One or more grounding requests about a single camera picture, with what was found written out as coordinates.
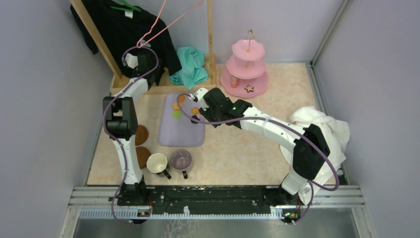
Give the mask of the red striped cake piece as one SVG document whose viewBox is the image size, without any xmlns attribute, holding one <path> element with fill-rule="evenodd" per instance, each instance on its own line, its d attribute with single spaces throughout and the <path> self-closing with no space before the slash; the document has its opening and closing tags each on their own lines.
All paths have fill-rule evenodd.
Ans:
<svg viewBox="0 0 420 238">
<path fill-rule="evenodd" d="M 236 88 L 238 84 L 238 78 L 236 76 L 232 76 L 231 78 L 231 87 Z"/>
</svg>

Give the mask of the star-shaped iced cookie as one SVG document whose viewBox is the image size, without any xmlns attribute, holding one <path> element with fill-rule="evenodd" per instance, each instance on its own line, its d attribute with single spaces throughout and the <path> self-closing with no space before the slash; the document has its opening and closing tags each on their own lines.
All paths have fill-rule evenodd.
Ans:
<svg viewBox="0 0 420 238">
<path fill-rule="evenodd" d="M 246 90 L 247 93 L 251 93 L 254 92 L 254 86 L 252 85 L 247 85 L 244 89 Z"/>
</svg>

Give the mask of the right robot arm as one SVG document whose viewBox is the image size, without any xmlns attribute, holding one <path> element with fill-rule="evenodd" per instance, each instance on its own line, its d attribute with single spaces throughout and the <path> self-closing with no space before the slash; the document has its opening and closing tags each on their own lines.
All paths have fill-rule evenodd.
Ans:
<svg viewBox="0 0 420 238">
<path fill-rule="evenodd" d="M 258 133 L 291 153 L 292 168 L 279 190 L 279 199 L 284 204 L 297 200 L 298 191 L 316 178 L 324 164 L 334 169 L 328 159 L 330 148 L 326 137 L 317 125 L 302 127 L 273 118 L 247 101 L 232 102 L 219 88 L 200 88 L 190 98 L 199 103 L 199 113 L 207 124 L 214 127 L 233 125 Z"/>
</svg>

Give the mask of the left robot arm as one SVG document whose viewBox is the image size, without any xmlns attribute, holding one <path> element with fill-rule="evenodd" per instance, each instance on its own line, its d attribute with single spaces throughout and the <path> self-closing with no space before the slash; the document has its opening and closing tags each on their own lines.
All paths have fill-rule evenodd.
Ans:
<svg viewBox="0 0 420 238">
<path fill-rule="evenodd" d="M 111 199 L 112 203 L 117 200 L 119 206 L 145 205 L 149 198 L 136 153 L 138 120 L 135 102 L 154 84 L 153 80 L 146 77 L 158 68 L 159 59 L 151 48 L 144 49 L 155 58 L 154 66 L 141 76 L 131 78 L 117 94 L 103 98 L 103 129 L 117 150 L 121 166 L 121 184 Z"/>
</svg>

